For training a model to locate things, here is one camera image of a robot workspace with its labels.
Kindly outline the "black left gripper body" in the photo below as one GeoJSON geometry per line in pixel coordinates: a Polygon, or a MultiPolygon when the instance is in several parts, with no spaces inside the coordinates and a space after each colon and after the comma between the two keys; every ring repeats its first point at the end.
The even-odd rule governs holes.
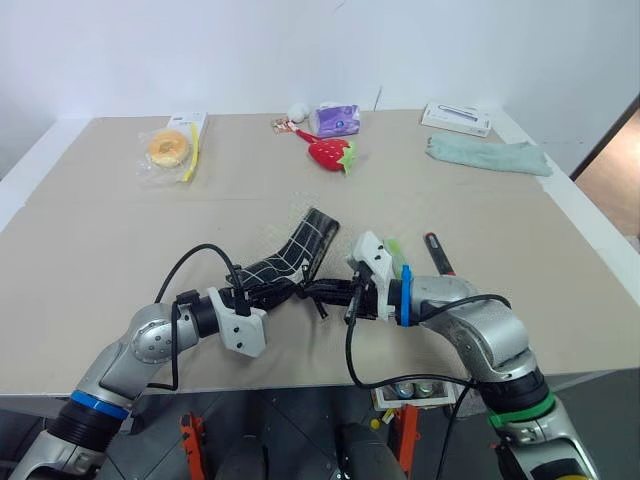
{"type": "MultiPolygon", "coordinates": [[[[235,309],[234,283],[230,277],[225,278],[227,286],[223,288],[223,304],[235,309]]],[[[244,288],[245,299],[250,307],[269,311],[274,308],[274,283],[256,283],[244,288]]]]}

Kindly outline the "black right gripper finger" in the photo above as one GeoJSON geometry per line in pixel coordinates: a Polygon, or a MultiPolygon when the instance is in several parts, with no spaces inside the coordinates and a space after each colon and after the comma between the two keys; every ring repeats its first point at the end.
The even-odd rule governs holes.
{"type": "Polygon", "coordinates": [[[309,299],[313,302],[321,319],[328,316],[324,305],[335,305],[347,307],[350,305],[349,293],[341,293],[336,291],[319,290],[319,291],[303,291],[302,299],[309,299]]]}
{"type": "Polygon", "coordinates": [[[350,292],[352,288],[350,280],[341,279],[316,279],[308,282],[305,287],[305,292],[350,292]]]}

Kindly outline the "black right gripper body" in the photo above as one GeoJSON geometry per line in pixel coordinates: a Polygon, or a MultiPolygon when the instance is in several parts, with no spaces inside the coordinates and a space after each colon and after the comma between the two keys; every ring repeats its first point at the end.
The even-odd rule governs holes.
{"type": "Polygon", "coordinates": [[[388,320],[388,312],[379,312],[378,289],[368,269],[357,269],[345,290],[347,300],[345,321],[355,319],[388,320]]]}

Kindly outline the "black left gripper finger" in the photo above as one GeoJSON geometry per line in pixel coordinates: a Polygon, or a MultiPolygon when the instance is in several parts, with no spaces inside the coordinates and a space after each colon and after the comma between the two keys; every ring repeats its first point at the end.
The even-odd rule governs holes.
{"type": "Polygon", "coordinates": [[[299,298],[305,298],[304,282],[295,283],[289,279],[279,279],[273,282],[269,287],[270,298],[290,298],[291,296],[297,296],[299,298]]]}
{"type": "Polygon", "coordinates": [[[263,309],[267,312],[271,312],[282,305],[294,304],[302,301],[302,298],[296,294],[290,296],[278,296],[278,297],[264,297],[263,309]]]}

